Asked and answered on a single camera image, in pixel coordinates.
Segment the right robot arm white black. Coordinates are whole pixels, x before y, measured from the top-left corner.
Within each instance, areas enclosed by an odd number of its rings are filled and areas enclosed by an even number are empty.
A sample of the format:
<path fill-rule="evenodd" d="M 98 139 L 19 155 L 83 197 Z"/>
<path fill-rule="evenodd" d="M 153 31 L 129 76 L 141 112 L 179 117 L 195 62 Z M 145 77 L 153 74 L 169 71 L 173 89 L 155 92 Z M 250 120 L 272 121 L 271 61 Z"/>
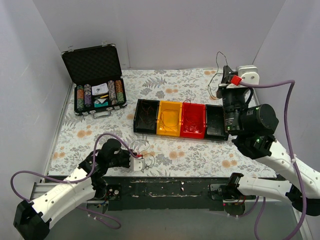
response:
<path fill-rule="evenodd" d="M 261 196 L 291 204 L 296 210 L 306 207 L 306 214 L 320 214 L 320 173 L 290 154 L 276 140 L 274 133 L 279 124 L 269 104 L 249 107 L 245 99 L 253 89 L 245 82 L 243 73 L 223 67 L 222 81 L 217 97 L 222 99 L 224 128 L 240 153 L 256 160 L 280 174 L 284 180 L 267 180 L 232 173 L 227 184 L 216 191 L 224 200 L 243 196 Z"/>

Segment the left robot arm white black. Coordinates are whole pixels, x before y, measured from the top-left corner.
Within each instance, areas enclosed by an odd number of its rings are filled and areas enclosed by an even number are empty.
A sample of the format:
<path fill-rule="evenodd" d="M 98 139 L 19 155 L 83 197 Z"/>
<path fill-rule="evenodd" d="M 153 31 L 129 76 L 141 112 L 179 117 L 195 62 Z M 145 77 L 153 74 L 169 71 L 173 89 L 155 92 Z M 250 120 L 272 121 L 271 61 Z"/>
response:
<path fill-rule="evenodd" d="M 33 200 L 17 205 L 13 226 L 25 240 L 43 240 L 50 229 L 66 214 L 91 199 L 107 194 L 104 175 L 114 167 L 130 167 L 134 153 L 122 149 L 122 143 L 108 139 L 101 149 L 92 151 L 64 180 Z"/>

